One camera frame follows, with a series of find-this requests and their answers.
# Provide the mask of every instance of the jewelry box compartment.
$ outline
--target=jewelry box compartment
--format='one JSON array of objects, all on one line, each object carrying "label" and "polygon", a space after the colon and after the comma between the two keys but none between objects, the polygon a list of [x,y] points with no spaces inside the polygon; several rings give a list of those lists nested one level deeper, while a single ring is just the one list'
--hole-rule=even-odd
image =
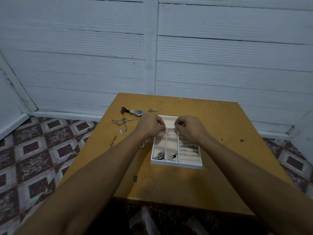
[{"label": "jewelry box compartment", "polygon": [[166,131],[154,138],[151,164],[201,169],[200,148],[191,144],[174,131],[174,122],[178,117],[162,116]]}]

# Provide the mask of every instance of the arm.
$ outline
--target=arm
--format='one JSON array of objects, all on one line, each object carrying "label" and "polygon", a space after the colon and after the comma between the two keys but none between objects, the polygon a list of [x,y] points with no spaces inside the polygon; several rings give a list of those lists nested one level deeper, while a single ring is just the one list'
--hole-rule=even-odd
[{"label": "arm", "polygon": [[313,234],[313,200],[307,195],[220,144],[198,118],[181,116],[175,127],[210,155],[246,205],[274,232]]},{"label": "arm", "polygon": [[163,130],[159,116],[143,115],[126,139],[78,170],[15,234],[83,234],[115,193],[142,143]]}]

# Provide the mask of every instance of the white baseboard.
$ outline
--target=white baseboard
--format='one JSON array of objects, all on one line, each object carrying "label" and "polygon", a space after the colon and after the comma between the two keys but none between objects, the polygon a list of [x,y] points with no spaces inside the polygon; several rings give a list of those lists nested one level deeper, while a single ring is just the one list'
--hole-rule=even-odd
[{"label": "white baseboard", "polygon": [[19,117],[15,118],[10,123],[8,123],[5,127],[3,127],[0,130],[0,140],[3,139],[8,134],[10,134],[13,130],[15,130],[22,123],[24,123],[27,119],[29,119],[29,115],[23,113]]},{"label": "white baseboard", "polygon": [[96,121],[96,122],[99,122],[100,119],[102,118],[102,115],[86,115],[86,114],[40,111],[40,110],[31,112],[30,114],[36,117],[58,118],[58,119],[66,119],[66,120],[85,120],[85,121]]},{"label": "white baseboard", "polygon": [[270,132],[258,130],[258,133],[262,138],[271,138],[271,139],[281,139],[281,140],[290,140],[290,135],[286,133]]}]

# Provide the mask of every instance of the wooden table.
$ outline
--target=wooden table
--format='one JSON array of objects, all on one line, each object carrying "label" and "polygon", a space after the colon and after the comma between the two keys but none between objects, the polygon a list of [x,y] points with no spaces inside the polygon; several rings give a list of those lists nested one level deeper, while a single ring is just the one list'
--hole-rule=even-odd
[{"label": "wooden table", "polygon": [[[110,148],[115,135],[116,145],[125,136],[115,134],[124,130],[112,120],[122,117],[121,107],[132,110],[158,110],[167,116],[193,115],[200,118],[207,131],[222,144],[251,162],[291,183],[283,168],[266,146],[248,117],[236,102],[209,101],[156,95],[119,93],[88,141],[64,175],[67,180],[78,169]],[[124,113],[127,119],[136,118]],[[127,122],[129,134],[137,121]],[[115,198],[131,201],[156,202],[192,208],[252,215],[212,159],[201,150],[201,170],[150,164],[152,142],[140,149],[131,163]]]}]

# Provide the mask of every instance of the person's left arm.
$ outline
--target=person's left arm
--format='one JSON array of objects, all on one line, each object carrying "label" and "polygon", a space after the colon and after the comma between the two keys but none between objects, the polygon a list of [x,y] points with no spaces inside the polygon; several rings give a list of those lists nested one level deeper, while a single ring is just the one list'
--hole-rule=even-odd
[{"label": "person's left arm", "polygon": [[71,176],[15,235],[83,234],[114,195],[142,143],[164,130],[158,115],[143,115],[126,139]]}]

